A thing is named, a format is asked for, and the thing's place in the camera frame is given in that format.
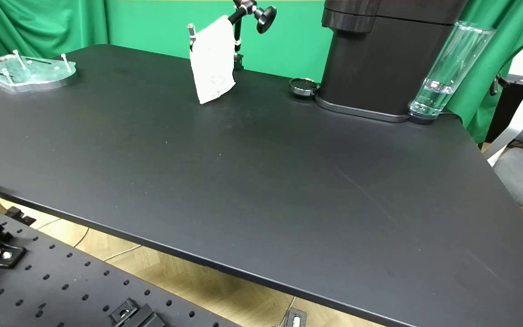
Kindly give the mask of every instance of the metal pegboard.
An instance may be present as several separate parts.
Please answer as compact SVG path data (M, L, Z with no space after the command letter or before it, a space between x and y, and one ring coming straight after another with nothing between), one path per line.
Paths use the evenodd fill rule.
M128 298L151 305L168 325L235 325L195 303L150 285L8 216L12 245L26 247L13 269L0 269L0 325L113 325Z

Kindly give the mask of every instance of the black tabletop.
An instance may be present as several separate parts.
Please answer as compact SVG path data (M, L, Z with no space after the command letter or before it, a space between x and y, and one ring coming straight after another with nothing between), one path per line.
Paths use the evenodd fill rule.
M386 323L523 325L523 216L456 118L340 116L240 72L75 52L81 81L0 89L0 192Z

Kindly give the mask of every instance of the glass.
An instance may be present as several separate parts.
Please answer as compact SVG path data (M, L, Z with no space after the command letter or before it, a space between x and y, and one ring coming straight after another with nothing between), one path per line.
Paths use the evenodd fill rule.
M456 21L420 92L409 103L411 116L437 120L493 36L495 31Z

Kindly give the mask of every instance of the clear glass cup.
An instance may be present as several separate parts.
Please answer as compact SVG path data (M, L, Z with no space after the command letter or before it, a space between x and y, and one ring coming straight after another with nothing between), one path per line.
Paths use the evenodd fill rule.
M437 120L475 67L495 31L456 21L420 92L409 103L411 116Z

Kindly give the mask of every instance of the green backdrop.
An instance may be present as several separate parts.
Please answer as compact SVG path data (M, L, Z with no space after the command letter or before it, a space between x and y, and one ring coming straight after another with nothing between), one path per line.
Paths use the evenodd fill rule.
M268 34L244 23L246 67L282 76L322 80L331 31L322 27L324 0L260 0L277 5ZM231 0L0 0L0 54L57 56L91 43L115 43L188 56L188 23L206 27L233 11ZM447 105L482 141L500 92L489 89L523 47L523 0L471 0L464 20L496 29L496 36Z

